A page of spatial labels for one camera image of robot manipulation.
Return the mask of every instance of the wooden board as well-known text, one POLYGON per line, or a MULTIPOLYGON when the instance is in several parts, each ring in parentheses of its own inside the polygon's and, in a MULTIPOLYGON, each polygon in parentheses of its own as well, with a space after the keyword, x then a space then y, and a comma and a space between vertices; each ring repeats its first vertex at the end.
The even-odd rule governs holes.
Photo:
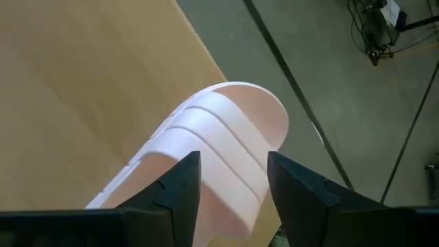
POLYGON ((226 80, 174 1, 0 5, 0 210, 83 208, 179 103, 226 80))

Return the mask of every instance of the concrete floor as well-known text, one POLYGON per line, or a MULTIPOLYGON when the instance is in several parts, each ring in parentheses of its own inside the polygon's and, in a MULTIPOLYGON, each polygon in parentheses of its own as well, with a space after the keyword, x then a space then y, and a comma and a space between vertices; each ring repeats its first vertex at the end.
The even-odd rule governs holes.
MULTIPOLYGON (((398 0, 409 22, 424 1, 398 0)), ((346 1, 254 0, 356 191, 379 200, 418 109, 438 50, 405 52, 372 68, 351 40, 346 1)), ((260 84, 291 121, 281 152, 330 179, 340 175, 242 1, 180 0, 180 7, 229 80, 260 84)), ((396 48, 430 34, 401 34, 396 48)), ((434 43, 429 39, 419 47, 434 43)), ((439 79, 407 144, 385 203, 428 204, 423 166, 439 152, 439 79)))

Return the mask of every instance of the gray floor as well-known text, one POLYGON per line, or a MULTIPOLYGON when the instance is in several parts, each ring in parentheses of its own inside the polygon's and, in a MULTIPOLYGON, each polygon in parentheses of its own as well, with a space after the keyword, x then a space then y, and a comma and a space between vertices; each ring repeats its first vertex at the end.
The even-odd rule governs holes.
MULTIPOLYGON (((439 53, 405 52, 372 68, 351 40, 346 1, 254 2, 354 188, 379 200, 439 53)), ((409 21, 429 16, 424 1, 397 2, 408 11, 409 21)), ((291 128, 281 152, 340 183, 340 175, 243 2, 178 3, 229 80, 260 84, 284 103, 291 128)), ((404 33, 398 47, 429 33, 404 33)), ((438 95, 439 85, 434 85, 385 201, 388 205, 428 203, 423 165, 439 151, 438 95)))

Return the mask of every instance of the pink slide sandal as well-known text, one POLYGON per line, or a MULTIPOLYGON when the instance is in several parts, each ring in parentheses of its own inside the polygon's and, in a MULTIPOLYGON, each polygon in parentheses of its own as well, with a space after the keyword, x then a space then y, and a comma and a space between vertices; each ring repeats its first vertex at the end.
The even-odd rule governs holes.
POLYGON ((216 234, 249 236, 268 191, 267 153, 279 149, 287 131, 287 113, 271 92, 246 82, 210 86, 179 105, 86 208, 121 204, 199 150, 193 246, 216 234))

